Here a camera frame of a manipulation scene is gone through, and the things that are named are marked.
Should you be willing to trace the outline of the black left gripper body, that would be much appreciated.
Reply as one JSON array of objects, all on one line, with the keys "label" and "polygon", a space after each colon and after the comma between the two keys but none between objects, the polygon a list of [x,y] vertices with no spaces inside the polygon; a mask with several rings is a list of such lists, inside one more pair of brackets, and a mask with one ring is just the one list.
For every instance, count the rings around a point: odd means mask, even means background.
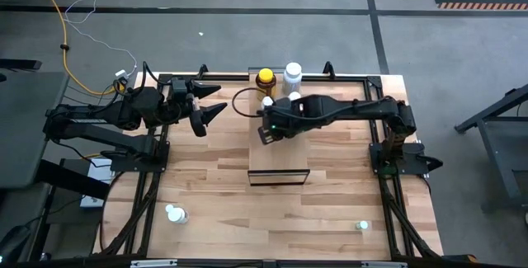
[{"label": "black left gripper body", "polygon": [[195,81],[186,81],[186,97],[171,96],[169,93],[170,82],[160,82],[158,84],[162,89],[168,88],[166,100],[160,103],[158,107],[158,121],[162,125],[173,125],[177,124],[181,119],[188,118],[195,136],[204,137],[206,136],[206,129],[201,122],[200,107],[196,103],[197,97],[192,93],[193,82]]}]

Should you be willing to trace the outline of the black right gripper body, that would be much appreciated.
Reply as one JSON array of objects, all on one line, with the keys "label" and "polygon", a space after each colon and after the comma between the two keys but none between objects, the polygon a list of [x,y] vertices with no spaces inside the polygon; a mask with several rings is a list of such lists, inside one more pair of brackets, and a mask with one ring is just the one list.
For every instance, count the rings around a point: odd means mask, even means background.
[{"label": "black right gripper body", "polygon": [[260,140],[264,145],[292,139],[294,136],[307,132],[309,128],[303,126],[302,117],[294,115],[291,101],[288,98],[279,100],[277,106],[274,101],[257,111],[262,118],[262,125],[257,129]]}]

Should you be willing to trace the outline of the amber bottle with yellow cap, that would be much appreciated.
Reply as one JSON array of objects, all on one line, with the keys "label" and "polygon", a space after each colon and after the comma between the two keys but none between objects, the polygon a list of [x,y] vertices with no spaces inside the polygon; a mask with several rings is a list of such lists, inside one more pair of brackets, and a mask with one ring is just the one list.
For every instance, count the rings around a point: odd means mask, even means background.
[{"label": "amber bottle with yellow cap", "polygon": [[273,97],[276,93],[276,76],[269,68],[262,68],[255,78],[257,99],[261,101],[265,96]]}]

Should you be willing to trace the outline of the tall white medicine bottle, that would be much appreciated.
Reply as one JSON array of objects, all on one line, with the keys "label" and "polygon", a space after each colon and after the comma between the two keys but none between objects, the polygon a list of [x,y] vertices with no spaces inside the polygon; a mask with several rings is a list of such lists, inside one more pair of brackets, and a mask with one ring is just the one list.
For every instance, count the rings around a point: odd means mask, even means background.
[{"label": "tall white medicine bottle", "polygon": [[286,95],[300,90],[302,82],[302,67],[299,63],[291,62],[285,66],[283,72],[282,90]]}]

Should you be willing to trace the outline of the white bottle with grey label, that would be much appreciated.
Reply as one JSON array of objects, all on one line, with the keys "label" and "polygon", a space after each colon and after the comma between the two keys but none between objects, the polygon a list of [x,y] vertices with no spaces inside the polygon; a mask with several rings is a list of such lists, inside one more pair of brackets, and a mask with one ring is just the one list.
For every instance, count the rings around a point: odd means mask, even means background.
[{"label": "white bottle with grey label", "polygon": [[174,207],[173,211],[170,213],[167,212],[167,218],[173,223],[183,224],[188,221],[188,213],[183,208]]}]

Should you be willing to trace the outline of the white power box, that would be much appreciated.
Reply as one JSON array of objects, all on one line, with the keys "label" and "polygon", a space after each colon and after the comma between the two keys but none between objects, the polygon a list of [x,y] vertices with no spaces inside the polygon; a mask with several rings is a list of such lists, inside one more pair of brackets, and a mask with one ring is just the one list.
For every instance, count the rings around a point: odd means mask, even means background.
[{"label": "white power box", "polygon": [[[96,180],[110,184],[114,174],[111,172],[111,160],[107,158],[92,159],[93,165],[88,169],[87,175]],[[98,199],[84,195],[80,201],[80,207],[84,209],[99,208],[103,206],[104,199]]]}]

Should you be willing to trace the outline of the grey desk top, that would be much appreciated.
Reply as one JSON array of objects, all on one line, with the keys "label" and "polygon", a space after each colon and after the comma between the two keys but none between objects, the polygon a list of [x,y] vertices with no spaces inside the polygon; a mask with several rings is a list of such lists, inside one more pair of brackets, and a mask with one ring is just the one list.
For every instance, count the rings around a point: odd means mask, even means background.
[{"label": "grey desk top", "polygon": [[34,182],[45,150],[45,113],[62,100],[64,73],[8,73],[0,82],[0,189]]}]

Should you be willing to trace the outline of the black metal bar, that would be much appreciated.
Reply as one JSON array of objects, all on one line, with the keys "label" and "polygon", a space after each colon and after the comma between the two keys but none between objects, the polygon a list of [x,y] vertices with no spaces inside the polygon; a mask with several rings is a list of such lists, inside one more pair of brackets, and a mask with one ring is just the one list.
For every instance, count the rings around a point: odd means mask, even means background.
[{"label": "black metal bar", "polygon": [[0,68],[38,71],[42,65],[39,60],[33,59],[0,59]]}]

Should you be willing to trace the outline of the black metal stand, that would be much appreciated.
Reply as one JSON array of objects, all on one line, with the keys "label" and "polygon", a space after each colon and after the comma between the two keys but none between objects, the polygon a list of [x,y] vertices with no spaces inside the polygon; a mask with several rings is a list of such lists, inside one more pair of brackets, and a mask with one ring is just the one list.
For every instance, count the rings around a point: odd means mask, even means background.
[{"label": "black metal stand", "polygon": [[504,113],[528,102],[528,84],[511,89],[504,97],[455,126],[459,134],[478,129],[488,158],[498,170],[507,196],[482,204],[484,212],[519,208],[528,210],[528,193],[517,182],[517,174],[528,174],[528,116]]}]

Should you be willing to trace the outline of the silver metal bracket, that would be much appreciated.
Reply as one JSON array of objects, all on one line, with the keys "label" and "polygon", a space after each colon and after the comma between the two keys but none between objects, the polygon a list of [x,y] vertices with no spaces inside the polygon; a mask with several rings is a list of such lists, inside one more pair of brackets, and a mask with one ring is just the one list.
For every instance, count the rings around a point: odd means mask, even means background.
[{"label": "silver metal bracket", "polygon": [[408,268],[408,264],[394,261],[363,261],[361,268]]},{"label": "silver metal bracket", "polygon": [[173,268],[177,264],[177,259],[148,259],[132,261],[130,268]]}]

